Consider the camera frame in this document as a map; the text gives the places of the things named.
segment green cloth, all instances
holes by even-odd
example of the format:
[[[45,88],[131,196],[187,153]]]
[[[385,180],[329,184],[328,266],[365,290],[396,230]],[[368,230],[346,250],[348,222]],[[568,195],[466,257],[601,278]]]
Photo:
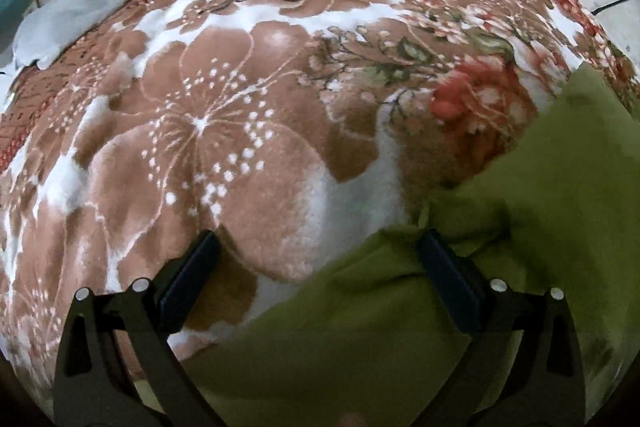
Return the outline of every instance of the green cloth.
[[[428,225],[487,278],[564,290],[593,413],[638,350],[639,223],[640,127],[584,66],[513,152],[434,198],[420,225],[373,235],[184,367],[230,427],[335,427],[346,413],[407,427],[468,345],[416,259]]]

